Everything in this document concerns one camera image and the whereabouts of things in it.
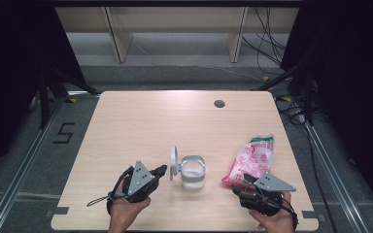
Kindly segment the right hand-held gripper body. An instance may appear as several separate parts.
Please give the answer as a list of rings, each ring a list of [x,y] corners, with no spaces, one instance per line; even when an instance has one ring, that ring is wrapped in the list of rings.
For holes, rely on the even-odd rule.
[[[244,184],[246,186],[242,190],[243,196],[239,197],[241,206],[267,216],[273,216],[284,208],[282,195],[284,191],[296,190],[294,186],[268,173],[257,178],[255,183],[244,181]],[[292,206],[289,212],[296,216]]]

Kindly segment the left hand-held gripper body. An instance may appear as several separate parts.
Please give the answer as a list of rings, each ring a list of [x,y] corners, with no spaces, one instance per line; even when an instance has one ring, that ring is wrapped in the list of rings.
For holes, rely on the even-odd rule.
[[[145,200],[153,193],[160,179],[160,168],[149,170],[141,160],[137,160],[135,167],[124,179],[122,191],[126,194],[125,199],[130,203],[138,203]]]

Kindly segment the pink and white plastic bag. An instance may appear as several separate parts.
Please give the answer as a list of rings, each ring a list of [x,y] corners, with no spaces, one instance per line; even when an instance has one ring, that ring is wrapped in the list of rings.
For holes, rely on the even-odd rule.
[[[272,134],[251,138],[237,153],[229,174],[221,179],[225,184],[244,185],[244,175],[259,178],[270,172],[275,137]]]

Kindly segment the clear container with white lid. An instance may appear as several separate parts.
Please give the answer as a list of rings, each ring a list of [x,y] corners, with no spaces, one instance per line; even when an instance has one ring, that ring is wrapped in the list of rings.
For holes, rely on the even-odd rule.
[[[187,190],[198,190],[204,186],[206,177],[206,162],[200,155],[178,156],[176,146],[170,151],[170,180],[180,175],[182,186]]]

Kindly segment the person's left hand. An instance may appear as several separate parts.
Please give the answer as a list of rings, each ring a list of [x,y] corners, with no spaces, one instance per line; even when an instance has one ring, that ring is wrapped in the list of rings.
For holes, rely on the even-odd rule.
[[[110,224],[120,225],[128,228],[136,219],[136,217],[145,210],[151,203],[151,198],[138,203],[129,203],[126,199],[120,198],[115,200],[111,206]]]

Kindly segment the person's right hand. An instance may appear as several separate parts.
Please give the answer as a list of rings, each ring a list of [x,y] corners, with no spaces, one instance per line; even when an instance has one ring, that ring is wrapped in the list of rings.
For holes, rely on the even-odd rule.
[[[249,210],[249,215],[258,221],[258,230],[267,233],[294,233],[294,224],[290,210],[291,194],[287,191],[282,193],[284,208],[273,216],[265,216],[256,210]]]

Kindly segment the black metal stand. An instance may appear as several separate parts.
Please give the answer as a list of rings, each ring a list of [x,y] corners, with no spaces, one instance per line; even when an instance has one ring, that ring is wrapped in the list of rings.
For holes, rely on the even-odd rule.
[[[44,128],[50,120],[48,91],[50,91],[55,98],[66,98],[68,96],[68,91],[64,87],[64,83],[71,83],[90,94],[101,94],[101,91],[96,90],[85,82],[74,79],[60,70],[46,69],[39,77],[41,128]]]
[[[291,95],[304,95],[304,107],[303,113],[306,121],[310,124],[313,123],[313,110],[312,110],[312,77],[310,69],[305,62],[299,62],[297,65],[285,71],[270,82],[263,84],[261,87],[257,87],[255,91],[264,91],[278,83],[283,82],[285,79],[291,78],[291,82],[288,85],[288,91]]]

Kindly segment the black curtain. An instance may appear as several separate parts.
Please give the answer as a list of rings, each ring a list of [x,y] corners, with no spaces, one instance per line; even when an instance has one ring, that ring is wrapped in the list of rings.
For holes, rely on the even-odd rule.
[[[48,0],[0,0],[0,156],[15,137],[41,75],[48,83],[85,81]]]
[[[307,48],[322,107],[373,191],[373,0],[303,0],[282,68]]]

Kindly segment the light wooden shelf unit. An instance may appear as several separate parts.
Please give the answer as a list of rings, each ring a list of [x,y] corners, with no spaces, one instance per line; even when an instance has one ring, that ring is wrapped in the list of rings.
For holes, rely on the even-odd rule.
[[[57,7],[65,31],[107,33],[116,62],[125,61],[135,33],[223,33],[230,61],[238,61],[242,35],[269,28],[288,34],[296,8],[273,7]]]

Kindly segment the grey metal floor rail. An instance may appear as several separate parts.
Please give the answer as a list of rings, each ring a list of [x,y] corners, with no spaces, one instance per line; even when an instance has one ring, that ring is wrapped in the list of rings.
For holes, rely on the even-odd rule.
[[[28,173],[35,162],[43,143],[45,142],[46,138],[49,135],[49,131],[51,130],[52,123],[56,118],[57,113],[59,112],[60,108],[64,103],[63,99],[56,99],[52,107],[50,108],[50,116],[45,123],[43,123],[35,137],[33,142],[31,143],[27,153],[25,154],[24,158],[22,159],[20,165],[17,168],[16,173],[14,174],[13,178],[7,189],[3,192],[0,197],[0,229],[5,222],[12,206],[14,205],[18,192],[20,191],[21,187],[26,180]]]
[[[349,193],[344,183],[341,180],[335,166],[333,165],[316,129],[309,122],[306,122],[306,129],[311,137],[311,142],[317,152],[322,168],[329,180],[329,183],[338,199],[338,202],[343,209],[350,225],[355,233],[369,233],[369,229],[363,220],[357,205],[355,204],[352,195]]]

